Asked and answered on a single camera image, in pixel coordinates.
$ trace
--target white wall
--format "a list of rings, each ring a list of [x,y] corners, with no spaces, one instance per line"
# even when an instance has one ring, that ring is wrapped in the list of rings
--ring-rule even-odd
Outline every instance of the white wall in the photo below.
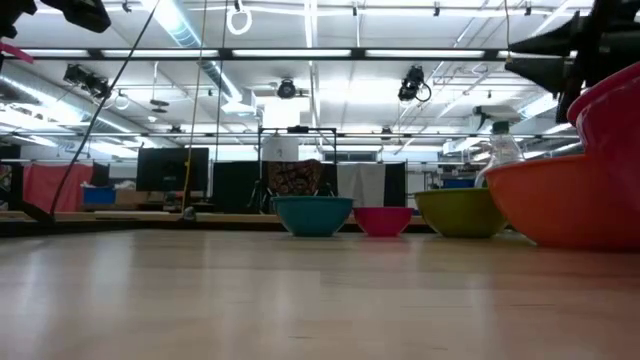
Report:
[[[392,151],[383,151],[380,160],[384,162],[438,161],[438,153],[433,151],[404,151],[394,155]]]
[[[71,160],[73,154],[77,151],[77,145],[70,143],[67,147],[50,147],[41,145],[27,145],[22,146],[20,150],[20,158],[22,159],[35,159],[35,160]],[[111,160],[111,155],[101,153],[96,150],[89,150],[91,159],[95,160]],[[87,149],[82,150],[82,154],[79,159],[87,159]]]

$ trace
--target cable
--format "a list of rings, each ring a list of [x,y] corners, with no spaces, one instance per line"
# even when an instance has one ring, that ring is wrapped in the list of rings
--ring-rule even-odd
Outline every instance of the cable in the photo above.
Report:
[[[247,17],[247,20],[241,29],[236,29],[236,27],[233,25],[233,16],[237,14],[245,14],[245,16]],[[242,0],[235,0],[235,11],[234,10],[227,11],[225,14],[224,22],[227,24],[227,28],[229,29],[230,33],[232,33],[233,35],[242,35],[247,31],[249,31],[249,29],[251,29],[251,25],[253,25],[253,16],[251,15],[251,10],[246,9],[242,5]]]
[[[427,101],[431,100],[431,96],[433,95],[433,92],[431,92],[431,87],[425,83],[422,83],[422,85],[424,85],[423,89],[426,88],[427,90],[429,90],[429,96],[427,96],[426,99],[420,99],[418,97],[418,95],[416,94],[416,100],[420,101],[421,103],[426,103]]]
[[[506,63],[510,63],[511,59],[511,19],[509,18],[509,0],[504,0],[504,13],[507,19],[507,60]]]
[[[229,0],[225,0],[225,6],[229,6]],[[222,48],[223,49],[225,47],[226,40],[227,40],[227,32],[225,31],[225,32],[222,33]],[[224,69],[224,64],[225,64],[224,60],[221,60],[220,61],[220,74],[223,74],[222,70]],[[222,75],[220,76],[220,80],[218,80],[218,84],[217,85],[218,85],[218,89],[222,89]],[[222,100],[222,96],[218,95],[218,115],[216,115],[217,116],[217,119],[216,119],[216,153],[215,153],[215,156],[213,158],[214,167],[215,167],[215,164],[218,163],[218,148],[220,147],[219,146],[220,145],[220,114],[221,114],[220,111],[222,109],[222,107],[220,106],[221,105],[221,100]]]
[[[138,35],[138,38],[136,39],[136,42],[133,44],[133,47],[131,48],[131,51],[129,51],[129,56],[127,56],[127,59],[124,61],[124,64],[122,64],[122,67],[120,68],[120,71],[118,71],[118,74],[116,75],[116,78],[113,80],[113,83],[109,87],[109,91],[107,92],[108,94],[110,94],[113,91],[113,89],[115,88],[116,84],[118,83],[118,80],[120,80],[120,77],[122,76],[122,73],[127,68],[127,65],[129,65],[129,61],[133,57],[133,53],[135,52],[135,50],[138,48],[138,44],[140,44],[140,40],[142,40],[142,36],[147,31],[147,28],[149,27],[149,24],[151,23],[151,20],[153,19],[153,16],[156,13],[156,9],[158,8],[158,4],[160,4],[160,1],[162,1],[162,0],[156,1],[156,5],[153,7],[153,10],[151,10],[151,13],[149,14],[149,18],[147,19],[147,21],[145,22],[144,26],[142,27],[142,31],[140,31],[140,35]],[[95,124],[96,124],[96,122],[98,120],[98,115],[100,114],[100,111],[102,110],[102,108],[104,107],[104,104],[106,102],[107,102],[107,97],[105,96],[104,98],[102,98],[102,102],[100,103],[100,105],[98,106],[96,111],[94,112],[93,117],[91,118],[91,121],[89,122],[89,127],[87,128],[87,132],[84,134],[84,137],[82,138],[82,141],[80,142],[80,146],[78,146],[78,150],[76,150],[76,153],[73,154],[73,158],[71,159],[71,162],[69,163],[69,166],[67,166],[67,170],[65,171],[64,176],[62,176],[62,179],[60,180],[60,183],[58,184],[58,188],[56,189],[56,194],[53,197],[53,203],[51,204],[51,209],[49,209],[49,214],[52,217],[54,217],[55,214],[56,214],[56,206],[58,205],[58,200],[60,199],[60,193],[62,192],[62,187],[64,186],[65,182],[69,178],[69,174],[71,174],[71,169],[73,168],[73,164],[75,164],[78,161],[78,157],[80,156],[80,153],[82,152],[82,149],[84,148],[84,145],[87,143],[87,140],[89,139],[89,135],[91,134],[91,130],[93,130],[93,127],[95,126]]]
[[[204,7],[206,8],[209,3],[209,0],[204,0]],[[200,32],[200,55],[198,59],[198,64],[202,64],[202,58],[204,53],[204,40],[207,29],[207,12],[202,12],[202,30]],[[191,133],[189,134],[189,152],[187,155],[187,172],[184,179],[184,190],[182,191],[182,209],[181,212],[184,215],[184,210],[187,205],[187,196],[191,198],[191,191],[189,190],[189,178],[191,177],[191,153],[193,149],[193,133],[196,128],[196,114],[198,113],[198,99],[200,93],[200,74],[202,73],[202,66],[198,65],[198,75],[196,77],[196,94],[193,99],[193,116],[191,117]],[[220,69],[220,78],[222,78],[222,69]]]

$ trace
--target teal bowl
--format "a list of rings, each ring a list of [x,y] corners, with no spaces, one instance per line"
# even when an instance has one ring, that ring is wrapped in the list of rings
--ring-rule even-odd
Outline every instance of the teal bowl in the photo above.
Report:
[[[281,196],[272,199],[282,225],[298,237],[331,237],[351,214],[353,199]]]

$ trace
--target bowl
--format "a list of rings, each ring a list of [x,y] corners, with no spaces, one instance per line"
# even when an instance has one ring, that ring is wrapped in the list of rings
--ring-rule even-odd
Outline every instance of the bowl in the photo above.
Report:
[[[356,222],[371,237],[396,237],[409,225],[413,209],[362,207],[353,209]]]
[[[585,153],[612,181],[611,195],[640,211],[640,63],[582,94],[567,117],[578,127]]]
[[[272,201],[282,225],[299,237],[333,236],[353,208],[353,199],[339,197],[280,196]]]
[[[610,178],[588,156],[506,165],[487,179],[509,222],[540,246],[640,249],[640,213],[610,196]]]
[[[490,238],[507,222],[489,189],[447,189],[415,194],[424,221],[445,237]]]

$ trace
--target red bowl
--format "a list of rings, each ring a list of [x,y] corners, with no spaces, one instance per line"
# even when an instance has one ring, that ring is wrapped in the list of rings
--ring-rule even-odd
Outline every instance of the red bowl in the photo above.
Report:
[[[409,225],[413,209],[402,207],[372,207],[353,209],[356,222],[369,236],[395,237]]]
[[[487,179],[503,215],[540,246],[640,250],[640,212],[611,196],[610,178],[590,157],[507,165]]]
[[[640,62],[598,83],[569,108],[588,156],[612,181],[614,196],[640,211]]]

